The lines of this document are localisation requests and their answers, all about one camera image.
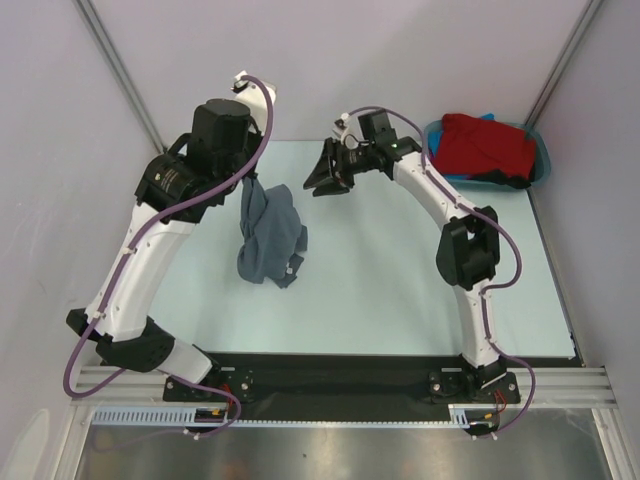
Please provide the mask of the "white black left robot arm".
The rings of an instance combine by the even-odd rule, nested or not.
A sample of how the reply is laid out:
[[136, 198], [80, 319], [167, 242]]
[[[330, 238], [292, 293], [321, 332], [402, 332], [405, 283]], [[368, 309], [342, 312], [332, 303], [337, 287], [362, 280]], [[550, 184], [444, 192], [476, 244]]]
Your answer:
[[119, 371], [160, 371], [197, 398], [221, 387], [216, 362], [163, 330], [149, 311], [175, 255], [210, 208], [224, 204], [255, 171], [274, 123], [277, 89], [241, 72], [233, 98], [196, 107], [191, 129], [147, 165], [135, 190], [130, 224], [92, 302], [71, 310], [67, 325]]

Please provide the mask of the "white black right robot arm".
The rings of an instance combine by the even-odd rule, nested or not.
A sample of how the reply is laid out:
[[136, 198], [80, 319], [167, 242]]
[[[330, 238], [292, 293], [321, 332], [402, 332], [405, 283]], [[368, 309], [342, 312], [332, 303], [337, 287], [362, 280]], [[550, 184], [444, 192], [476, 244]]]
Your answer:
[[506, 373], [506, 358], [492, 338], [493, 287], [500, 262], [500, 226], [490, 207], [468, 202], [431, 165], [423, 137], [399, 137], [392, 112], [364, 107], [342, 114], [303, 187], [313, 196], [341, 195], [355, 177], [379, 171], [404, 188], [440, 230], [436, 267], [456, 297], [463, 332], [463, 393], [473, 401], [493, 394]]

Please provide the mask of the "grey blue t shirt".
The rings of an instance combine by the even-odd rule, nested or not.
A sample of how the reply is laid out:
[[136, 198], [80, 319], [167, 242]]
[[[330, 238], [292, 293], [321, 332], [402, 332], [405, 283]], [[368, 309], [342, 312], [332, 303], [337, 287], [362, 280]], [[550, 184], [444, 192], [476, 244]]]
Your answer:
[[308, 229], [286, 185], [266, 189], [252, 177], [244, 178], [242, 185], [238, 274], [253, 284], [270, 280], [285, 289], [297, 279], [304, 262], [301, 254], [308, 248]]

